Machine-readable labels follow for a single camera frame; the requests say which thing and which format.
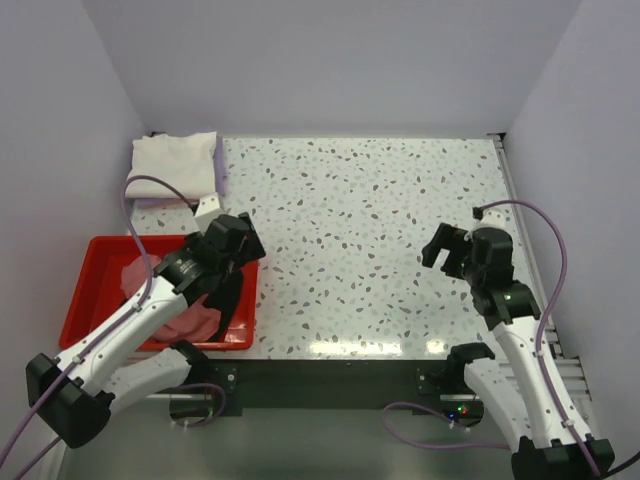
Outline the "pink t shirt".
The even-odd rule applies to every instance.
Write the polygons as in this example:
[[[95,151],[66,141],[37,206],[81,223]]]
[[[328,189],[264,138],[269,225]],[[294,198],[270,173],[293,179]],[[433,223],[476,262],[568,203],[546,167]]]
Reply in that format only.
[[[141,256],[126,265],[120,274],[120,289],[126,299],[133,296],[146,280],[146,268]],[[208,342],[218,331],[221,313],[205,308],[205,296],[186,311],[171,319],[154,332],[151,338],[156,342],[173,343],[187,340],[191,343]]]

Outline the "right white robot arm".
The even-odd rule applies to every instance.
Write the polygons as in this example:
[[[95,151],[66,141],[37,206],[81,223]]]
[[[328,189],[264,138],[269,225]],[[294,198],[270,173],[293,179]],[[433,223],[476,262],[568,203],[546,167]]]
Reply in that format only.
[[[442,223],[422,250],[433,267],[470,287],[473,305],[508,360],[509,382],[484,343],[450,350],[444,377],[459,393],[477,394],[503,433],[517,479],[596,479],[612,466],[610,442],[598,439],[576,409],[538,331],[541,312],[530,288],[514,277],[513,240],[494,223],[472,231]]]

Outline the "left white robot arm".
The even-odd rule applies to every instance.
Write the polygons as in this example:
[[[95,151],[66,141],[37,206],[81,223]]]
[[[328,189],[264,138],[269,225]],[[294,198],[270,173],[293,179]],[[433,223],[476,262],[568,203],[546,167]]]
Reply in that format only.
[[[222,214],[203,233],[165,255],[150,279],[96,330],[50,358],[26,366],[32,412],[70,448],[93,440],[118,410],[154,390],[200,390],[205,356],[186,340],[138,365],[122,362],[160,327],[194,304],[221,314],[225,330],[240,302],[242,267],[266,252],[248,213]]]

